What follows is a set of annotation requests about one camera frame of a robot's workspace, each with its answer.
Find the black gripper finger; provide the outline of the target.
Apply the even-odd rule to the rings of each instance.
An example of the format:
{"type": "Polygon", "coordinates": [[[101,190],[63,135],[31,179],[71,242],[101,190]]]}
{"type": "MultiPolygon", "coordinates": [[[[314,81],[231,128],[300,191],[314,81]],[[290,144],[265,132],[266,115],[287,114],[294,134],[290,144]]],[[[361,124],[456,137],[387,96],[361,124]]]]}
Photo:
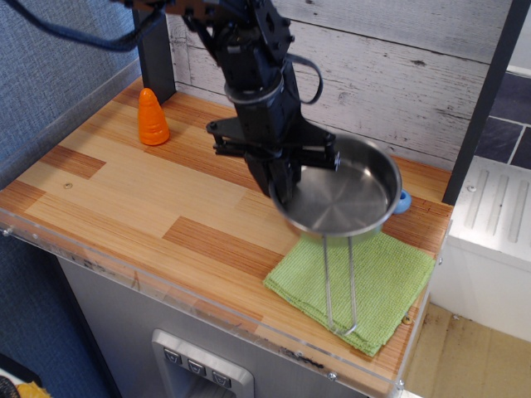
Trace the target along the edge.
{"type": "Polygon", "coordinates": [[[281,202],[289,201],[297,183],[301,179],[301,165],[298,161],[286,157],[266,157],[253,153],[244,156],[251,175],[262,192],[274,196],[281,202]]]}
{"type": "Polygon", "coordinates": [[[336,171],[340,164],[339,152],[334,143],[324,146],[301,146],[296,149],[296,161],[301,166],[336,171]]]}

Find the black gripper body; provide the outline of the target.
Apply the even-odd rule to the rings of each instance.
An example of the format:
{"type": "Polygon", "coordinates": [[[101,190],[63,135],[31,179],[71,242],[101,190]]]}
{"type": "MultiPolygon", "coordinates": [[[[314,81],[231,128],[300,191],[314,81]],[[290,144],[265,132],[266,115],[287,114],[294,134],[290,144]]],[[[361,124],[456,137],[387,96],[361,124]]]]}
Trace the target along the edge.
{"type": "Polygon", "coordinates": [[[334,143],[331,133],[308,122],[301,113],[301,100],[294,76],[278,76],[272,85],[259,90],[238,90],[225,85],[227,98],[234,104],[236,117],[215,120],[207,131],[215,139],[217,153],[296,160],[301,146],[334,143]]]}

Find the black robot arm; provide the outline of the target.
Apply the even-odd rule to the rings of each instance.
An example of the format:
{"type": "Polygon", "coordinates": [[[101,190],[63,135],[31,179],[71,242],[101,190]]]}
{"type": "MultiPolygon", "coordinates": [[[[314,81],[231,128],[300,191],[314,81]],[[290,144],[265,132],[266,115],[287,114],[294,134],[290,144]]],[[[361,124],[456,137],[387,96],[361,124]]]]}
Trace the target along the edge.
{"type": "Polygon", "coordinates": [[[301,112],[294,63],[313,62],[290,54],[290,19],[270,1],[126,1],[144,12],[179,15],[200,38],[225,79],[225,95],[236,117],[213,121],[207,131],[218,155],[244,158],[267,196],[287,202],[304,166],[336,170],[335,137],[301,112]]]}

